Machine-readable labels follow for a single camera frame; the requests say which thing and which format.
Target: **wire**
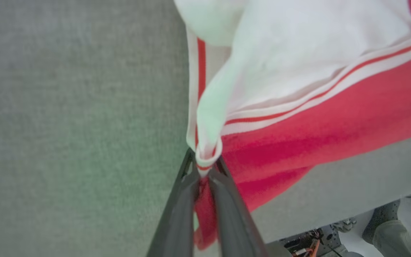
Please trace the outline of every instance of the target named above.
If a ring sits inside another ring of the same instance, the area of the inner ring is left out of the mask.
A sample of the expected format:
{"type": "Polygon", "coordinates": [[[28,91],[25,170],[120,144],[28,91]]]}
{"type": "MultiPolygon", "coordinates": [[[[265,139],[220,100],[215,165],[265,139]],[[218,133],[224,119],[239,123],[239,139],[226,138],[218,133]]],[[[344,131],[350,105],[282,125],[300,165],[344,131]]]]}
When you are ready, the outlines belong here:
{"type": "Polygon", "coordinates": [[[311,257],[316,257],[316,253],[318,252],[318,248],[320,247],[320,240],[317,239],[316,240],[316,245],[315,245],[315,249],[313,250],[312,256],[311,257]]]}
{"type": "Polygon", "coordinates": [[[336,250],[332,249],[329,245],[324,245],[329,247],[329,249],[331,249],[338,257],[343,257],[342,255],[340,255],[336,250]]]}

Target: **gray fabric surface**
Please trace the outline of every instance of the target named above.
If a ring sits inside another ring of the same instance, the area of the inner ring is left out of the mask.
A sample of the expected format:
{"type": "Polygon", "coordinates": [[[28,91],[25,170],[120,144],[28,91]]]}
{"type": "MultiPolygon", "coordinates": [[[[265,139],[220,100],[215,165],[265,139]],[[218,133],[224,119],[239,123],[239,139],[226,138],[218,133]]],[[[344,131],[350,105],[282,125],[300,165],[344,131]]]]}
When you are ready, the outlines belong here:
{"type": "MultiPolygon", "coordinates": [[[[187,149],[186,48],[171,1],[0,0],[0,257],[145,254],[187,149]]],[[[264,239],[410,193],[411,140],[388,149],[256,210],[264,239]]]]}

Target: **striped trim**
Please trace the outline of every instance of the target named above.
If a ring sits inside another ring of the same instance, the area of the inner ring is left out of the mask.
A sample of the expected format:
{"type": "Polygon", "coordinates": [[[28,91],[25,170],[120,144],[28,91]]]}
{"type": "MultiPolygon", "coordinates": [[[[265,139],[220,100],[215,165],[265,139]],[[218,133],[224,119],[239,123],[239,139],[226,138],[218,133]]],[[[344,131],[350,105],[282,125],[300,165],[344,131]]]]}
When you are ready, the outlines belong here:
{"type": "MultiPolygon", "coordinates": [[[[198,38],[198,104],[202,93],[206,89],[206,43],[198,38]]],[[[198,124],[196,122],[195,146],[198,146],[198,124]]]]}
{"type": "Polygon", "coordinates": [[[386,60],[386,59],[389,59],[389,58],[391,58],[391,57],[395,57],[396,55],[404,54],[404,53],[409,52],[409,51],[411,51],[411,46],[406,47],[405,49],[399,50],[399,51],[397,51],[397,52],[394,52],[394,53],[392,53],[392,54],[387,54],[387,55],[384,55],[384,56],[376,57],[376,58],[374,58],[374,59],[372,59],[372,60],[368,60],[368,61],[366,61],[366,62],[364,62],[364,63],[361,63],[361,64],[357,65],[356,67],[354,67],[354,68],[353,68],[352,70],[350,70],[349,72],[347,72],[342,78],[340,78],[340,79],[339,79],[331,88],[329,88],[327,91],[325,91],[325,92],[323,92],[323,93],[320,93],[320,94],[318,94],[318,95],[310,98],[309,100],[307,100],[307,101],[304,102],[303,104],[301,104],[301,105],[299,105],[298,107],[295,107],[295,108],[293,108],[293,109],[291,109],[291,110],[289,110],[289,111],[281,112],[281,113],[278,113],[278,114],[267,115],[267,116],[261,116],[261,117],[246,117],[246,118],[240,118],[240,119],[232,119],[232,120],[227,121],[227,122],[225,123],[225,125],[234,124],[234,123],[240,123],[240,122],[258,122],[258,121],[264,121],[264,120],[269,120],[269,119],[275,119],[275,118],[277,118],[277,117],[280,117],[280,116],[283,116],[283,115],[285,115],[285,114],[288,114],[288,113],[290,113],[290,112],[292,112],[292,111],[294,111],[294,110],[296,110],[296,109],[304,106],[304,105],[307,104],[309,101],[312,101],[312,100],[314,100],[314,99],[317,99],[317,98],[320,98],[320,97],[326,95],[326,94],[329,93],[332,89],[334,89],[340,82],[342,82],[345,78],[347,78],[349,75],[351,75],[352,73],[354,73],[356,70],[359,70],[359,69],[361,69],[362,67],[364,67],[364,66],[366,66],[366,65],[370,65],[370,64],[373,64],[373,63],[382,61],[382,60],[386,60]]]}
{"type": "Polygon", "coordinates": [[[202,166],[199,166],[199,164],[196,164],[196,167],[198,169],[200,169],[201,171],[208,171],[210,168],[212,168],[212,166],[213,165],[210,165],[210,166],[207,166],[207,167],[202,167],[202,166]]]}

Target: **white garment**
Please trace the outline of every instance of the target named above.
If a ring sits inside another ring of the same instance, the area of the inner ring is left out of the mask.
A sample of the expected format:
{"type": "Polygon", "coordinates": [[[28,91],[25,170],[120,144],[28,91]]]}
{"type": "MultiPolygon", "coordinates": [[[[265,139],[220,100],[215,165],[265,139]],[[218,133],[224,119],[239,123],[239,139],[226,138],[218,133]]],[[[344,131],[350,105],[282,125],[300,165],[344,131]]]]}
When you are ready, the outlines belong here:
{"type": "Polygon", "coordinates": [[[175,2],[188,27],[187,142],[203,170],[220,156],[222,135],[269,126],[411,60],[406,0],[175,2]],[[199,102],[196,35],[206,42],[199,102]]]}

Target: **red cloth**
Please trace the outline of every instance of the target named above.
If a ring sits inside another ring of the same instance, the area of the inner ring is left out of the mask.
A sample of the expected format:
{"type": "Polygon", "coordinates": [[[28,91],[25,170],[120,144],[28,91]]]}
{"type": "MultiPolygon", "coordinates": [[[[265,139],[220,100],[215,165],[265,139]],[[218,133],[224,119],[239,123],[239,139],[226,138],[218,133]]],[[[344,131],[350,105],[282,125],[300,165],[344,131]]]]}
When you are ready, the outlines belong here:
{"type": "MultiPolygon", "coordinates": [[[[250,211],[299,181],[313,166],[411,138],[411,61],[362,80],[324,103],[261,130],[222,138],[222,156],[250,211]]],[[[196,201],[205,249],[217,238],[207,179],[196,201]]]]}

